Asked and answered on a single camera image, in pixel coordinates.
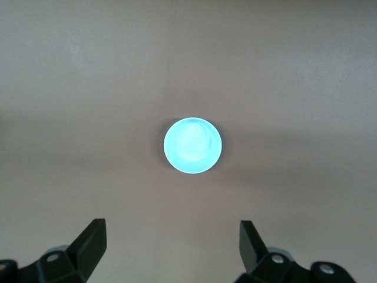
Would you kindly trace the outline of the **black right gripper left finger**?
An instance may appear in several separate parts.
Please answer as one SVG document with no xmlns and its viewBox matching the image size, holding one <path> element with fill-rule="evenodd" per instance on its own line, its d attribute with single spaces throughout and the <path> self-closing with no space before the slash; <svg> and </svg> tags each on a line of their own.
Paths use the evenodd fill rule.
<svg viewBox="0 0 377 283">
<path fill-rule="evenodd" d="M 87 282 L 107 249 L 105 219 L 94 219 L 65 249 L 47 252 L 23 268 L 1 260 L 1 282 Z"/>
</svg>

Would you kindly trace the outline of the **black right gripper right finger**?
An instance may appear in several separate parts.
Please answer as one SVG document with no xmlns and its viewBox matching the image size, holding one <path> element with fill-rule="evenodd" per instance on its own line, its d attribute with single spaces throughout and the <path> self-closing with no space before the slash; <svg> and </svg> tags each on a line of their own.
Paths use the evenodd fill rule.
<svg viewBox="0 0 377 283">
<path fill-rule="evenodd" d="M 336 263 L 317 261 L 306 269 L 288 251 L 268 248 L 252 221 L 240 222 L 239 251 L 246 272 L 236 282 L 355 282 Z"/>
</svg>

